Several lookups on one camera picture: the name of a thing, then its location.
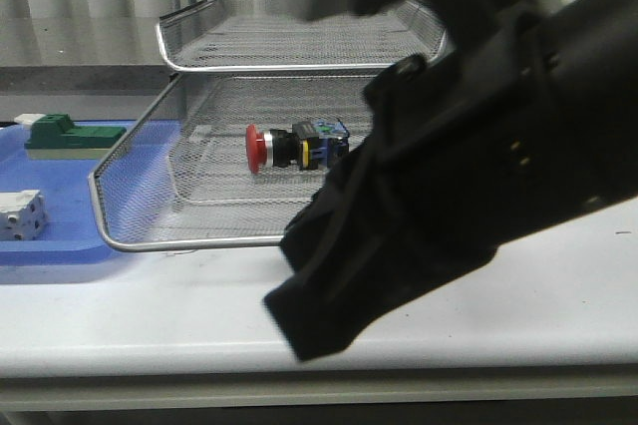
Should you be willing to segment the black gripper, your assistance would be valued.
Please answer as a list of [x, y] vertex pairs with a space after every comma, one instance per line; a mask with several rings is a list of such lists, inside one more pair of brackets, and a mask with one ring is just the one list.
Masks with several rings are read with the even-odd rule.
[[383, 315], [491, 261], [536, 228], [553, 103], [517, 0], [450, 25], [436, 64], [408, 56], [365, 90], [368, 145], [327, 175], [279, 247], [293, 270], [264, 298], [300, 361], [345, 350]]

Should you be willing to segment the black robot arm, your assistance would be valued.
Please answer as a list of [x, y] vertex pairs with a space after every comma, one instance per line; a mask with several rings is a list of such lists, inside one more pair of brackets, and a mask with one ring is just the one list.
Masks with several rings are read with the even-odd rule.
[[455, 42], [365, 88], [363, 143], [280, 243], [265, 305], [299, 360], [489, 263], [505, 243], [637, 194], [637, 0], [432, 0]]

